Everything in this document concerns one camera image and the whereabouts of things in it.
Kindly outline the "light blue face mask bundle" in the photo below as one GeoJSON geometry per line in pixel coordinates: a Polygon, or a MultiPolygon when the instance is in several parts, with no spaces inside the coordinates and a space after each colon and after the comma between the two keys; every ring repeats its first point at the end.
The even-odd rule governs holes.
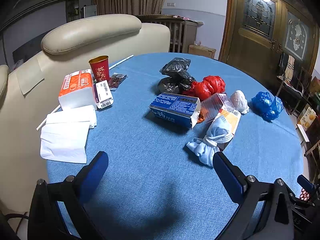
{"type": "Polygon", "coordinates": [[[193,138],[187,143],[199,161],[208,167],[213,167],[213,156],[220,152],[219,144],[229,143],[233,139],[232,125],[222,115],[214,120],[209,126],[203,138],[193,138]]]}

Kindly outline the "white plastic bag ball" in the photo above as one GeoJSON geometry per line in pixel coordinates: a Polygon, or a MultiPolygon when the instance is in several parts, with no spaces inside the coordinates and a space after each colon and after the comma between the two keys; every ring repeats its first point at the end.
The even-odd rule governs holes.
{"type": "Polygon", "coordinates": [[[247,114],[249,112],[249,106],[244,93],[241,90],[236,90],[231,96],[230,101],[234,108],[241,114],[247,114]]]}

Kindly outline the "red plastic bag ball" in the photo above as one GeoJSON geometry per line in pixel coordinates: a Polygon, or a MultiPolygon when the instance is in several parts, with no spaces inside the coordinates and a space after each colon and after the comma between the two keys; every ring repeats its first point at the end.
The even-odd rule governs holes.
{"type": "Polygon", "coordinates": [[[188,90],[182,92],[183,95],[199,98],[202,102],[215,93],[225,92],[225,82],[219,76],[204,77],[201,82],[193,81],[188,90]]]}

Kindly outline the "orange wrapper with red string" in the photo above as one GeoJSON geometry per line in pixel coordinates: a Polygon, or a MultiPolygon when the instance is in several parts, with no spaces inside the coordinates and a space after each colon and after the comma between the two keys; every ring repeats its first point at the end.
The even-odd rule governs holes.
{"type": "Polygon", "coordinates": [[[201,108],[198,119],[197,119],[197,123],[200,124],[204,122],[204,120],[206,119],[206,115],[207,115],[207,111],[204,108],[201,108]]]}

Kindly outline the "white tissue stack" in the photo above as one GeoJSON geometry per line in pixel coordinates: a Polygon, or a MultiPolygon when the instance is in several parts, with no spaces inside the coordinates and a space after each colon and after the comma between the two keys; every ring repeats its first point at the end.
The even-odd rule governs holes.
{"type": "Polygon", "coordinates": [[[92,105],[48,114],[41,128],[40,156],[46,160],[85,164],[88,132],[96,125],[92,105]]]}

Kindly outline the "yellow printed carton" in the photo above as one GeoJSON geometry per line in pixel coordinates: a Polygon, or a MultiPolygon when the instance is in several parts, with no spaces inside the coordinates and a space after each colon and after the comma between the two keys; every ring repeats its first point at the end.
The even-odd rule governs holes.
{"type": "Polygon", "coordinates": [[[302,125],[302,127],[306,131],[311,126],[316,117],[316,112],[307,103],[297,118],[297,124],[302,125]]]}

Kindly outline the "clear plastic wrapper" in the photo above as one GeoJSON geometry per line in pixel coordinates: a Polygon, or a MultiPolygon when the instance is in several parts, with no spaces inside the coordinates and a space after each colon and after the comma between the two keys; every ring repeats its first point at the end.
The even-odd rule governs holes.
{"type": "Polygon", "coordinates": [[[226,93],[215,93],[201,102],[201,111],[206,122],[213,121],[222,110],[231,113],[236,110],[226,93]]]}

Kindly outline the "blue plastic bag bundle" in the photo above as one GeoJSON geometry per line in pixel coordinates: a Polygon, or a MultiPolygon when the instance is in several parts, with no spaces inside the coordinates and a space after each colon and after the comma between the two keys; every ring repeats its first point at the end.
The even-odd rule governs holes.
{"type": "Polygon", "coordinates": [[[258,92],[251,103],[257,114],[268,122],[277,119],[284,109],[281,99],[277,96],[272,99],[269,92],[258,92]]]}

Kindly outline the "white barcode medicine box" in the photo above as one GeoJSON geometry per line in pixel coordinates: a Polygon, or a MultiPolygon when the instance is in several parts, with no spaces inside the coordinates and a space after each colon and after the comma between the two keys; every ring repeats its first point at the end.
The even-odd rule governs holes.
{"type": "Polygon", "coordinates": [[[114,103],[114,99],[107,81],[101,81],[94,85],[96,105],[98,109],[105,109],[114,103]]]}

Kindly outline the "blue cardboard box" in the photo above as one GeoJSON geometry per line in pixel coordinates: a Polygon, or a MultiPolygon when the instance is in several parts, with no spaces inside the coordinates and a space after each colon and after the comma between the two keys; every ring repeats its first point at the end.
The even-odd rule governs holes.
{"type": "Polygon", "coordinates": [[[193,129],[199,118],[201,102],[193,96],[161,93],[150,103],[149,108],[158,118],[193,129]]]}

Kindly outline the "blue tablecloth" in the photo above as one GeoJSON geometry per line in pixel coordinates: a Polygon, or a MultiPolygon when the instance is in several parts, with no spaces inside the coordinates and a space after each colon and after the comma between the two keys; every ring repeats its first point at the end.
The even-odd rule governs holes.
{"type": "MultiPolygon", "coordinates": [[[[113,105],[97,112],[85,150],[88,163],[99,151],[109,157],[108,169],[85,205],[107,239],[214,239],[238,207],[214,169],[186,147],[194,137],[204,137],[210,124],[186,129],[149,109],[163,78],[159,70],[175,57],[191,59],[188,72],[197,81],[220,76],[228,95],[241,90],[249,101],[267,91],[240,70],[201,56],[145,54],[112,69],[111,74],[128,78],[113,92],[113,105]]],[[[242,115],[223,152],[244,174],[268,183],[281,178],[300,194],[302,148],[285,110],[272,122],[252,111],[242,115]]]]}

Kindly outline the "dark red foil packet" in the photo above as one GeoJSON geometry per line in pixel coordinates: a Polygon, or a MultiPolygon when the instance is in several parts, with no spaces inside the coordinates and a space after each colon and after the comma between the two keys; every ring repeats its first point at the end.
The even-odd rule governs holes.
{"type": "Polygon", "coordinates": [[[110,91],[115,91],[120,86],[120,84],[127,78],[125,74],[113,73],[108,81],[108,86],[110,91]]]}

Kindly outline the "black plastic bag bundle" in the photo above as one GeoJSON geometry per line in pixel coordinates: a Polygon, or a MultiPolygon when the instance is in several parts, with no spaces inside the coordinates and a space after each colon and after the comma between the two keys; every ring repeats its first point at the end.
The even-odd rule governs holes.
{"type": "Polygon", "coordinates": [[[159,72],[166,77],[162,78],[157,85],[159,92],[182,94],[191,89],[191,85],[196,80],[188,73],[190,64],[190,59],[175,57],[161,68],[159,72]]]}

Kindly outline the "red paper cup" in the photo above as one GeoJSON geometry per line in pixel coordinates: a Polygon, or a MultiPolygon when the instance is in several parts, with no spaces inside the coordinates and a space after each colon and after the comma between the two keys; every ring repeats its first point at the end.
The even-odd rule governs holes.
{"type": "Polygon", "coordinates": [[[97,82],[110,80],[108,56],[95,57],[89,60],[89,64],[97,82]]]}

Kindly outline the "brown wooden door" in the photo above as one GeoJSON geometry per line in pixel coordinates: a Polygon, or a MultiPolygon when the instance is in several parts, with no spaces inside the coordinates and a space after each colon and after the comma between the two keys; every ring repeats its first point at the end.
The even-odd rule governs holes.
{"type": "Polygon", "coordinates": [[[282,53],[312,74],[319,48],[319,27],[302,0],[227,0],[219,60],[277,87],[282,53]]]}

